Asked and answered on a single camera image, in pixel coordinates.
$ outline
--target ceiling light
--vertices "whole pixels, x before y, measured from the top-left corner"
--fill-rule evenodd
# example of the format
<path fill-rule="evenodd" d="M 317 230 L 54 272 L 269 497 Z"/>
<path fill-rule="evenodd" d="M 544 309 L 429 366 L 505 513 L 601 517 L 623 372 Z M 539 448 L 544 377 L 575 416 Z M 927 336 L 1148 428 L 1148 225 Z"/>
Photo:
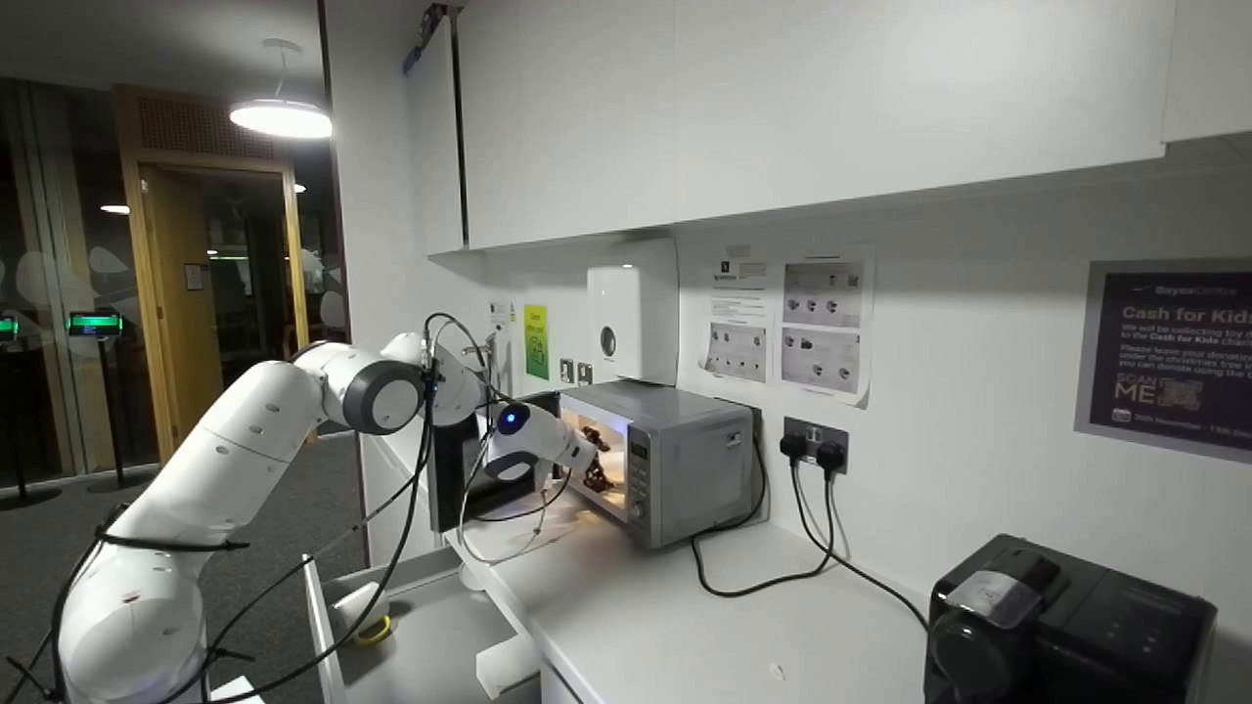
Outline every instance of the ceiling light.
<path fill-rule="evenodd" d="M 230 123 L 252 132 L 279 137 L 279 141 L 329 141 L 334 137 L 334 123 L 321 105 L 286 101 L 286 100 L 240 101 L 230 109 Z"/>
<path fill-rule="evenodd" d="M 267 38 L 261 46 L 279 57 L 275 94 L 240 101 L 230 109 L 230 123 L 279 141 L 329 141 L 334 137 L 329 113 L 313 101 L 295 101 L 280 94 L 286 59 L 300 57 L 300 46 L 291 38 Z"/>

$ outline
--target white robotic arm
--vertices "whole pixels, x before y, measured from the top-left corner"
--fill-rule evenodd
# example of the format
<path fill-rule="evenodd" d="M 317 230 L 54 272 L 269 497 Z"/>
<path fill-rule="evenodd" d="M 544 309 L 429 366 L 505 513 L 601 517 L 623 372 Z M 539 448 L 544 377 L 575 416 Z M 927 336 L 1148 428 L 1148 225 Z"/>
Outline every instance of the white robotic arm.
<path fill-rule="evenodd" d="M 471 418 L 480 381 L 433 358 L 403 332 L 378 358 L 321 345 L 240 377 L 77 569 L 54 642 L 70 704 L 174 701 L 204 669 L 204 565 L 260 517 L 317 423 L 391 433 L 419 416 L 428 381 L 433 428 Z"/>

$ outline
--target electrical socket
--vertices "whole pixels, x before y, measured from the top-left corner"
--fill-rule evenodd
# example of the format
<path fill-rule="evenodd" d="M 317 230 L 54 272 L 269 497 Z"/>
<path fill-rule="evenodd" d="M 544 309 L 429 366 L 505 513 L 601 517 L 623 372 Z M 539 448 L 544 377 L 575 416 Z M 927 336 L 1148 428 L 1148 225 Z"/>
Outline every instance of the electrical socket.
<path fill-rule="evenodd" d="M 815 461 L 815 454 L 816 454 L 823 444 L 841 448 L 844 457 L 850 457 L 850 431 L 783 416 L 783 433 L 802 433 L 802 440 L 810 444 L 810 454 L 807 454 L 802 461 Z"/>
<path fill-rule="evenodd" d="M 862 328 L 866 263 L 789 263 L 783 321 Z"/>
<path fill-rule="evenodd" d="M 771 332 L 756 324 L 710 324 L 710 372 L 766 381 Z"/>
<path fill-rule="evenodd" d="M 862 332 L 783 328 L 783 381 L 810 386 L 862 386 Z"/>

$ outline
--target white countertop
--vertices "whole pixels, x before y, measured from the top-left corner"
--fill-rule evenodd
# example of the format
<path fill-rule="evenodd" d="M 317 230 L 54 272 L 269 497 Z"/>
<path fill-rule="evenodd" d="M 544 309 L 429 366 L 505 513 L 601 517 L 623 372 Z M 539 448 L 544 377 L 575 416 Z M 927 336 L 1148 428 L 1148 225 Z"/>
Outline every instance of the white countertop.
<path fill-rule="evenodd" d="M 536 519 L 464 530 L 477 556 L 513 556 Z M 711 599 L 687 549 L 629 551 L 625 535 L 582 508 L 548 508 L 544 535 L 505 565 L 477 565 L 451 535 L 464 570 L 530 629 L 578 701 L 685 704 L 917 704 L 922 701 L 922 633 L 901 603 L 856 575 L 788 583 L 751 599 Z M 716 587 L 807 570 L 816 551 L 751 526 L 704 539 Z"/>

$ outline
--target silver toaster oven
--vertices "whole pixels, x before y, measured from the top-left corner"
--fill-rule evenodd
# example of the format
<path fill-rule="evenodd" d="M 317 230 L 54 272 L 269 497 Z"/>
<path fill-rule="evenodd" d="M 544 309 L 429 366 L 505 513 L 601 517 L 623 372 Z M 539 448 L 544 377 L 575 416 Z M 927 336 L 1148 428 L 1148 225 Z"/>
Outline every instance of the silver toaster oven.
<path fill-rule="evenodd" d="M 571 489 L 639 549 L 738 519 L 756 502 L 756 410 L 652 385 L 560 393 L 560 418 L 597 448 Z"/>

